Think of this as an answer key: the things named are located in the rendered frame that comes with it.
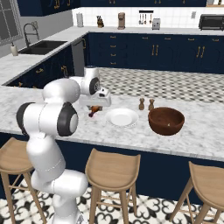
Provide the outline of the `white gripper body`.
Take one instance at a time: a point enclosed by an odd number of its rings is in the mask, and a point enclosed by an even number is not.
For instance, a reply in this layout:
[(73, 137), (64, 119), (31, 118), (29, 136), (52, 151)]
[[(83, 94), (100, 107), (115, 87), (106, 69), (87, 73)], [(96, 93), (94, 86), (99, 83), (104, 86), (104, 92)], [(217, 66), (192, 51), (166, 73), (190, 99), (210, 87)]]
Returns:
[(82, 106), (101, 106), (109, 107), (111, 105), (111, 97), (107, 95), (106, 97), (89, 96), (82, 94), (79, 99), (80, 105)]

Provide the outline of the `brown chicken drumstick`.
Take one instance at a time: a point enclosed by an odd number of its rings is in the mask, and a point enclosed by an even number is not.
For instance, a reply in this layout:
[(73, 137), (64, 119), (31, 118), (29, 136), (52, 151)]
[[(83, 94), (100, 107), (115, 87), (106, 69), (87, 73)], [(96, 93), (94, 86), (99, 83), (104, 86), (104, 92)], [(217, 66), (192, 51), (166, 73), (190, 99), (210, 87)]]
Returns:
[(98, 112), (101, 110), (100, 106), (92, 106), (91, 107), (91, 112), (88, 114), (89, 117), (93, 117), (94, 113)]

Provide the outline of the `brown wooden bowl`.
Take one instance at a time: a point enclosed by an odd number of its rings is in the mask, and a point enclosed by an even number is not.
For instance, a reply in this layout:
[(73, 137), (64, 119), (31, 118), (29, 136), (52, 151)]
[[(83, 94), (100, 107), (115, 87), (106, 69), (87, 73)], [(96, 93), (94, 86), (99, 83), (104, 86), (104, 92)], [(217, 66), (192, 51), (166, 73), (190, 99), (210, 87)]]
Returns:
[(149, 112), (148, 120), (154, 132), (162, 136), (171, 136), (181, 130), (185, 117), (174, 108), (160, 107)]

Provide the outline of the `white round plate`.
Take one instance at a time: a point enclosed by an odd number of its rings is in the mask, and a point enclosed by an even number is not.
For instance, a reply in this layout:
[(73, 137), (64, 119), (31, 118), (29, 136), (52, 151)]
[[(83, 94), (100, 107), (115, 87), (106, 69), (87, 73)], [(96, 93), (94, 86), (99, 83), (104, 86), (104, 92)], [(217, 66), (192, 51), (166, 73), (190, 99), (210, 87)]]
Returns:
[(130, 127), (138, 121), (138, 114), (128, 108), (115, 108), (106, 114), (108, 123), (116, 127)]

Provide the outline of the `steel dishwasher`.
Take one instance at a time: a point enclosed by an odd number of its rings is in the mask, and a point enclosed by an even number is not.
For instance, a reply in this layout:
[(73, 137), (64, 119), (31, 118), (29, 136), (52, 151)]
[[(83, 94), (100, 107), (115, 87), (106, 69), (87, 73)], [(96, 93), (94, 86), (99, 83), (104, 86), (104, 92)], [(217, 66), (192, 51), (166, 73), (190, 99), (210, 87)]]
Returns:
[(73, 68), (75, 76), (84, 76), (84, 50), (83, 50), (83, 41), (78, 39), (72, 43), (72, 52), (73, 52)]

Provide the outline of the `black kitchen sink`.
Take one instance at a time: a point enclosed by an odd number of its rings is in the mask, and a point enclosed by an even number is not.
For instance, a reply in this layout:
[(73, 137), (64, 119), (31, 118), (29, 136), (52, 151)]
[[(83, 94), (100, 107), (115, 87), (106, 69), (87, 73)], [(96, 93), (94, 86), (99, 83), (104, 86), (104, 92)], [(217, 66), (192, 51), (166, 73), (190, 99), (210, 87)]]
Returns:
[(19, 53), (45, 55), (63, 44), (65, 44), (65, 41), (42, 40), (35, 45), (20, 50)]

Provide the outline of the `light wooden bar stool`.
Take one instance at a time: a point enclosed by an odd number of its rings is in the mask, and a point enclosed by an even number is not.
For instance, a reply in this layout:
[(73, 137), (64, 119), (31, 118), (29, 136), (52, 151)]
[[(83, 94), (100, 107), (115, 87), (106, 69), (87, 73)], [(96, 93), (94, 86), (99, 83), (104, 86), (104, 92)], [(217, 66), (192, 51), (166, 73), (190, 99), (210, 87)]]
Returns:
[[(189, 162), (190, 178), (182, 192), (177, 205), (171, 213), (169, 221), (172, 221), (177, 212), (184, 212), (181, 206), (184, 201), (187, 202), (187, 212), (191, 216), (192, 224), (217, 224), (222, 212), (224, 212), (224, 168), (214, 166), (204, 166)], [(189, 193), (194, 189), (197, 196), (203, 202), (203, 206), (196, 219), (193, 218)], [(216, 209), (213, 222), (204, 221), (210, 208)]]
[[(35, 190), (31, 184), (30, 171), (33, 170), (33, 166), (27, 156), (26, 145), (26, 141), (20, 141), (11, 137), (0, 149), (0, 174), (8, 202), (11, 222), (12, 224), (16, 224), (11, 199), (11, 189), (20, 189), (31, 193), (43, 224), (46, 224), (46, 217), (39, 204), (39, 191)], [(21, 176), (24, 176), (24, 180), (27, 184), (26, 188), (17, 186), (17, 181)]]
[[(122, 209), (123, 223), (129, 224), (128, 204), (133, 203), (137, 214), (136, 181), (140, 168), (140, 155), (128, 156), (118, 153), (102, 152), (92, 149), (87, 160), (85, 173), (92, 186), (89, 224), (95, 222), (95, 210), (100, 205)], [(118, 192), (120, 205), (102, 202), (102, 191)]]

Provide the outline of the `navy base cupboard run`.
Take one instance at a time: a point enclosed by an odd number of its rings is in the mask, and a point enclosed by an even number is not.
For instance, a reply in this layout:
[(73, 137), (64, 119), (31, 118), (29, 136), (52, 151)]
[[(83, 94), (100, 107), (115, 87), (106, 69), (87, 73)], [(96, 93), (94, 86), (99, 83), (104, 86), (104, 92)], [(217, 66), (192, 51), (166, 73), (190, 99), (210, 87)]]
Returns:
[(224, 74), (224, 37), (90, 32), (86, 62), (97, 67)]

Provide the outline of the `brown coffee machine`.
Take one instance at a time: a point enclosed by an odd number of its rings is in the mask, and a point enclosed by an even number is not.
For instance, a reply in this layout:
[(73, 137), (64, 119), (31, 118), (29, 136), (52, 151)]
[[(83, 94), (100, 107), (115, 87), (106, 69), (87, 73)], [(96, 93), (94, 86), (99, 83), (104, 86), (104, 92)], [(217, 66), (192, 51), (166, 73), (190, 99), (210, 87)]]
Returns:
[(119, 12), (118, 13), (118, 30), (123, 30), (125, 29), (125, 13), (124, 12)]

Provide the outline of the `white soap dispenser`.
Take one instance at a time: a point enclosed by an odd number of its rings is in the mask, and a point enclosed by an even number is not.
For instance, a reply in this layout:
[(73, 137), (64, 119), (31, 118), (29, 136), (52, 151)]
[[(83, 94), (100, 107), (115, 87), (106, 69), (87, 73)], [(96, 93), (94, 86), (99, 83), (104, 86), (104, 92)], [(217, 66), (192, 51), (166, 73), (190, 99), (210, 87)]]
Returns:
[(11, 42), (11, 47), (10, 47), (11, 53), (13, 56), (18, 56), (18, 49), (17, 47)]

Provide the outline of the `silver toaster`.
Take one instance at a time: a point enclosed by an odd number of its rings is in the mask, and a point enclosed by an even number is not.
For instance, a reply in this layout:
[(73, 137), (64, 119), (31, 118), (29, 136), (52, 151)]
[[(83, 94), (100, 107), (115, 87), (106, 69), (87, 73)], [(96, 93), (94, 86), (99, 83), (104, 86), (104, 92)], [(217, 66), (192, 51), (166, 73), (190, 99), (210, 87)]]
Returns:
[(161, 24), (161, 19), (160, 18), (154, 18), (152, 20), (152, 29), (153, 30), (159, 30), (160, 29), (160, 24)]

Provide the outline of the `grey framed window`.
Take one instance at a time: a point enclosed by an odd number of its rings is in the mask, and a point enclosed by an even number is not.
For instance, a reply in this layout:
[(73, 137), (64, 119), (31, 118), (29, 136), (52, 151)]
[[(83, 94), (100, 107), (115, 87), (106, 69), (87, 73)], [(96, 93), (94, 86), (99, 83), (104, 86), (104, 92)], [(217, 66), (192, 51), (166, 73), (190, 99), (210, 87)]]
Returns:
[(22, 37), (14, 0), (0, 0), (0, 46)]

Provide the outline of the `black toaster oven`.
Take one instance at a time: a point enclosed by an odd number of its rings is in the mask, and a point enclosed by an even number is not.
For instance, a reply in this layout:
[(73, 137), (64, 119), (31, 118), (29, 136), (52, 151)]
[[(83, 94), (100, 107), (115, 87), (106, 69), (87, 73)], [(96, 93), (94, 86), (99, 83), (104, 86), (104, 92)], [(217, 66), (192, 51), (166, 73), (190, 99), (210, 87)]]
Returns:
[(224, 15), (202, 14), (199, 20), (201, 30), (221, 30), (224, 31)]

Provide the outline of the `navy wall cupboard run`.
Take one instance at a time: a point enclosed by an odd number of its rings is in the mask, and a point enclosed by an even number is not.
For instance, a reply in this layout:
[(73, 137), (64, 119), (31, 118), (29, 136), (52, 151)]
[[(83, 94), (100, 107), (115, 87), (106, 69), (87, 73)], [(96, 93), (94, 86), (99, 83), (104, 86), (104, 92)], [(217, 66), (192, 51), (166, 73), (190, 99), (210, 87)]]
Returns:
[(205, 7), (207, 0), (17, 0), (21, 17), (43, 17), (79, 7)]

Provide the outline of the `rail with hanging tools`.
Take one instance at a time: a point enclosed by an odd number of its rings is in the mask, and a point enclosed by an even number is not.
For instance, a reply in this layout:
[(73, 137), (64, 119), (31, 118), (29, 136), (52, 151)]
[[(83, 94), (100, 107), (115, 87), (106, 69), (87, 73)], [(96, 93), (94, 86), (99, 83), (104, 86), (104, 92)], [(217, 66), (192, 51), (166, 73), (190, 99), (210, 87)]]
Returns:
[(140, 10), (138, 23), (140, 25), (150, 25), (152, 23), (153, 13), (153, 10)]

